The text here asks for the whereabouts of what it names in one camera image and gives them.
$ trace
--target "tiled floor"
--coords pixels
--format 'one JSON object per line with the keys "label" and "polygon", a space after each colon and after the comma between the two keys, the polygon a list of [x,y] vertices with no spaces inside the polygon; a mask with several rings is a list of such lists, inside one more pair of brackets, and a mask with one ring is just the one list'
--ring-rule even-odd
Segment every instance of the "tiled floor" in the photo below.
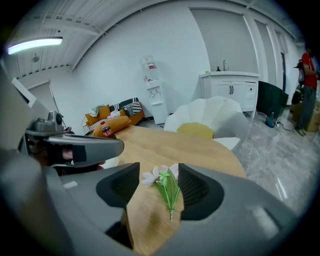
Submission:
{"label": "tiled floor", "polygon": [[[292,114],[288,109],[278,119],[284,128],[292,130]],[[269,191],[289,206],[297,215],[306,210],[319,178],[320,134],[301,137],[295,131],[280,127],[269,128],[266,118],[249,116],[249,134],[236,156],[246,177]],[[139,126],[162,130],[153,121]]]}

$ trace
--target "backpack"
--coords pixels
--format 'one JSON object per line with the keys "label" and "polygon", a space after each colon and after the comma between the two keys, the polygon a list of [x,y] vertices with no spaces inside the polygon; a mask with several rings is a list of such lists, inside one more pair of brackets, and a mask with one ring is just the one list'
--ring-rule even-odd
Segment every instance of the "backpack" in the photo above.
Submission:
{"label": "backpack", "polygon": [[298,64],[294,68],[299,69],[298,83],[299,85],[303,86],[305,84],[305,70],[304,64],[302,63],[302,59],[299,59]]}
{"label": "backpack", "polygon": [[299,77],[298,77],[298,85],[293,94],[291,104],[298,104],[302,98],[304,97],[304,91],[302,90],[302,86],[305,84],[305,70],[304,64],[302,63],[302,59],[299,59],[298,64],[294,67],[295,69],[299,69]]}

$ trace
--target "wooden table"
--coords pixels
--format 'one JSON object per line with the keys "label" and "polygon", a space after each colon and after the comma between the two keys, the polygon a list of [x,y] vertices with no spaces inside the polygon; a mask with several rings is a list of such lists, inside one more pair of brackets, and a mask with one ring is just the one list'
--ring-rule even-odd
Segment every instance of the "wooden table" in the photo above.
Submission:
{"label": "wooden table", "polygon": [[[124,142],[119,164],[140,162],[140,181],[142,173],[152,172],[155,166],[170,167],[176,163],[245,177],[236,156],[214,140],[138,126],[119,131],[116,137]],[[154,185],[139,184],[127,205],[133,250],[142,255],[153,254],[178,230],[183,209],[180,193],[170,222],[169,211],[159,191]]]}

